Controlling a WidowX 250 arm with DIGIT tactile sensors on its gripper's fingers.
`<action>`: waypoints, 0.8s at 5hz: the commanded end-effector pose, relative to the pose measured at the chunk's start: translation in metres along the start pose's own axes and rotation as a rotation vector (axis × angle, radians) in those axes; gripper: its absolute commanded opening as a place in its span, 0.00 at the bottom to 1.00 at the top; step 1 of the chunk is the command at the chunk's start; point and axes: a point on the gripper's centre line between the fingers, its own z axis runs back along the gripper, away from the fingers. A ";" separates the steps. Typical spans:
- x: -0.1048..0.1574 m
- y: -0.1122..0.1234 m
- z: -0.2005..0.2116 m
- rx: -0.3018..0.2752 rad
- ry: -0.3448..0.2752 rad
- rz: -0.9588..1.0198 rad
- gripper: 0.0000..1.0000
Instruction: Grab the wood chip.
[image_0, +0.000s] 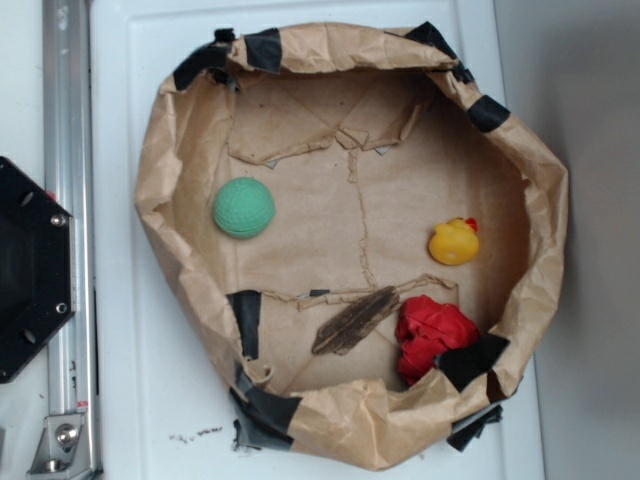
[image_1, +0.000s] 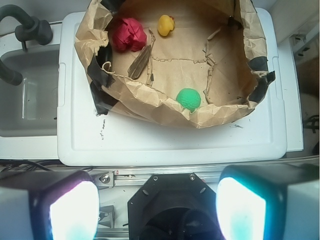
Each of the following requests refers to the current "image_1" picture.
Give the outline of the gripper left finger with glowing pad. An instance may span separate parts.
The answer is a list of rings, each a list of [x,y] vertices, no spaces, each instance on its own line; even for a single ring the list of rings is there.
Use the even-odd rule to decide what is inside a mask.
[[[2,240],[92,240],[99,209],[98,188],[84,170],[0,174]]]

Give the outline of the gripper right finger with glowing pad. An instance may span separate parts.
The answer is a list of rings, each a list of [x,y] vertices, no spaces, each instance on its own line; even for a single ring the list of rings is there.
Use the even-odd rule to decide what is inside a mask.
[[[220,175],[215,205],[227,240],[318,240],[320,167],[228,165]]]

